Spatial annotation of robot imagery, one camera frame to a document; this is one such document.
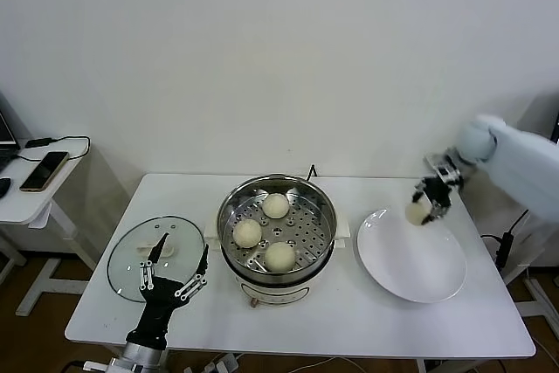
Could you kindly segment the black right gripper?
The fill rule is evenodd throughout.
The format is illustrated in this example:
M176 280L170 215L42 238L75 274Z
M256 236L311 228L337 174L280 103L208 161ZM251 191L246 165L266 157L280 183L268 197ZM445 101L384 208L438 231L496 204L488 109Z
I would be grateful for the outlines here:
M427 211L421 225L427 225L446 216L451 209L451 188L437 176L422 178L415 189L411 201L419 202L423 197L431 204L425 206Z

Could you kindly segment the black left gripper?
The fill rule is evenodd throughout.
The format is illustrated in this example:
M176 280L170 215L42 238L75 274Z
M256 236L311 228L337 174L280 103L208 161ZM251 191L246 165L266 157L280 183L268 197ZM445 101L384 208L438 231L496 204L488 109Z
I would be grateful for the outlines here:
M185 306L206 285L209 246L199 260L194 275L185 283L155 276L155 265L161 257L168 233L151 249L148 259L140 263L139 290L146 301L141 318L126 337L133 344L166 344L169 321L174 310Z

